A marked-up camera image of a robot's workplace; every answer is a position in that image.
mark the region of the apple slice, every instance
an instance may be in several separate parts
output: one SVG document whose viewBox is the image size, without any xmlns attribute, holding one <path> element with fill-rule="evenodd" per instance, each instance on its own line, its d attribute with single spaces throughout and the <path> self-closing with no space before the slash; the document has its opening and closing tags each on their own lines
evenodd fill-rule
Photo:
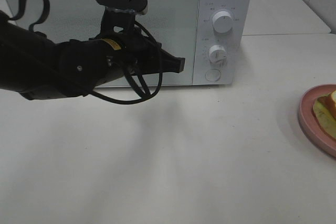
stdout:
<svg viewBox="0 0 336 224">
<path fill-rule="evenodd" d="M 313 112 L 321 128 L 336 140 L 336 120 L 318 99 L 313 105 Z"/>
<path fill-rule="evenodd" d="M 325 107 L 327 107 L 327 105 L 326 105 L 326 99 L 327 99 L 327 96 L 328 96 L 328 95 L 324 95 L 324 96 L 322 96 L 322 97 L 318 97 L 318 98 L 317 98 L 317 100 L 318 100 L 320 103 L 322 103 L 323 106 L 325 106 Z"/>
<path fill-rule="evenodd" d="M 336 119 L 336 91 L 330 93 L 325 99 L 325 106 Z"/>
</svg>

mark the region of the white countertop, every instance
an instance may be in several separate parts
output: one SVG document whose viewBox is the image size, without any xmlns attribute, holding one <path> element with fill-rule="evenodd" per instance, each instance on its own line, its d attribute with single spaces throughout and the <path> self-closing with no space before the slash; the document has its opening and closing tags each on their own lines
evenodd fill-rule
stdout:
<svg viewBox="0 0 336 224">
<path fill-rule="evenodd" d="M 132 106 L 0 91 L 0 223 L 334 224 L 336 161 L 297 109 L 335 52 L 332 34 L 245 36 L 233 85 Z"/>
<path fill-rule="evenodd" d="M 9 9 L 0 0 L 0 9 Z M 302 0 L 251 0 L 244 35 L 327 34 L 330 28 Z"/>
</svg>

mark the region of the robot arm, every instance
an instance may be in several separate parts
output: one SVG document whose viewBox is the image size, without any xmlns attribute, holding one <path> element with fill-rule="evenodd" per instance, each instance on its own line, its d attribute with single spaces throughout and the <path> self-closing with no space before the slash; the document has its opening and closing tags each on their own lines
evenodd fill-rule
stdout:
<svg viewBox="0 0 336 224">
<path fill-rule="evenodd" d="M 135 20 L 136 14 L 145 13 L 147 0 L 96 0 L 105 6 L 100 34 L 87 41 L 72 39 L 59 44 L 40 32 L 34 32 L 34 25 L 43 23 L 49 14 L 49 0 L 43 1 L 43 13 L 29 30 L 8 22 L 23 16 L 26 0 L 19 0 L 19 11 L 13 18 L 0 11 L 1 89 L 16 91 L 29 100 L 91 94 L 113 103 L 134 104 L 158 93 L 162 73 L 183 71 L 185 59 L 164 51 L 161 44 Z M 113 30 L 115 26 L 123 30 L 116 33 Z M 159 74 L 153 93 L 142 77 L 152 73 Z M 120 101 L 93 90 L 123 76 L 139 99 Z"/>
</svg>

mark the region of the white microwave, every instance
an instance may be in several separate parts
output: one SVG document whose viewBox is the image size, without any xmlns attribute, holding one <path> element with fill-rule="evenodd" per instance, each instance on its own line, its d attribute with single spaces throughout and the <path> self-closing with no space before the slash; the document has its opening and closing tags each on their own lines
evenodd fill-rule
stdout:
<svg viewBox="0 0 336 224">
<path fill-rule="evenodd" d="M 12 14 L 18 0 L 6 0 Z M 146 15 L 137 16 L 162 43 L 162 48 L 185 58 L 184 71 L 164 73 L 163 84 L 229 84 L 233 80 L 236 51 L 242 38 L 249 0 L 148 0 Z M 27 28 L 42 9 L 42 0 L 28 0 L 25 16 L 17 25 Z M 50 15 L 36 30 L 53 42 L 87 40 L 99 33 L 104 7 L 95 0 L 50 0 Z M 157 75 L 145 76 L 149 85 Z M 119 79 L 104 84 L 128 86 Z"/>
</svg>

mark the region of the timer knob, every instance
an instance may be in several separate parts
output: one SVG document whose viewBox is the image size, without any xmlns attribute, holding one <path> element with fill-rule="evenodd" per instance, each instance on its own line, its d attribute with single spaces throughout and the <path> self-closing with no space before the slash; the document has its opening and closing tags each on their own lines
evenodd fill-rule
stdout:
<svg viewBox="0 0 336 224">
<path fill-rule="evenodd" d="M 216 12 L 212 18 L 212 25 L 216 32 L 227 33 L 233 26 L 233 15 L 226 10 Z"/>
<path fill-rule="evenodd" d="M 210 47 L 209 60 L 213 64 L 221 64 L 226 60 L 227 51 L 225 47 L 221 45 L 215 45 Z"/>
</svg>

